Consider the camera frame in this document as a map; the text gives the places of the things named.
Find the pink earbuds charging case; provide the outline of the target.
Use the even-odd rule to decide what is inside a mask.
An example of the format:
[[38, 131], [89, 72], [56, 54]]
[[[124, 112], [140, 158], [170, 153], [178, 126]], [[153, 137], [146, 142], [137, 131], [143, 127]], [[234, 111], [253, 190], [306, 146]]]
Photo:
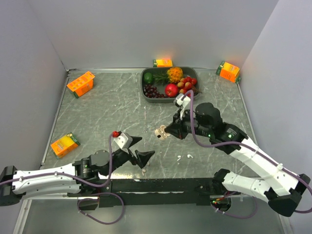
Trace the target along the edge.
[[166, 126], [165, 125], [161, 125], [159, 128], [157, 128], [155, 131], [154, 131], [154, 134], [155, 136], [160, 139], [160, 140], [166, 140], [170, 134], [165, 132], [165, 128]]

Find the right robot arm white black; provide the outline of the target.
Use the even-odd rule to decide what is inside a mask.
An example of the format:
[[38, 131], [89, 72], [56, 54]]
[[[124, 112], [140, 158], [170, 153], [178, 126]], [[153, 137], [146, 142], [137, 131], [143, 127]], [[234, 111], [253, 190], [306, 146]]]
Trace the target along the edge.
[[259, 179], [237, 175], [226, 169], [214, 176], [213, 189], [218, 194], [226, 191], [247, 194], [268, 203], [278, 214], [290, 217], [296, 213], [302, 195], [309, 188], [310, 178], [286, 169], [263, 152], [240, 128], [223, 122], [220, 111], [211, 103], [201, 103], [187, 109], [189, 100], [176, 100], [178, 111], [164, 131], [179, 139], [188, 134], [208, 137], [209, 147], [215, 147], [241, 161]]

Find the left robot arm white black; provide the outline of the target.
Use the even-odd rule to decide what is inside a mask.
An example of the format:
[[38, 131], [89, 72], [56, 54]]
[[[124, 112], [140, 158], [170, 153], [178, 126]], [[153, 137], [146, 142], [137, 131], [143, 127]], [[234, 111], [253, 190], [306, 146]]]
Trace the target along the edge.
[[119, 132], [118, 136], [109, 136], [107, 151], [99, 150], [74, 163], [38, 171], [7, 166], [0, 175], [0, 205], [11, 206], [23, 199], [58, 193], [90, 196], [109, 187], [113, 171], [125, 163], [141, 169], [147, 165], [154, 151], [130, 149], [141, 140], [139, 136]]

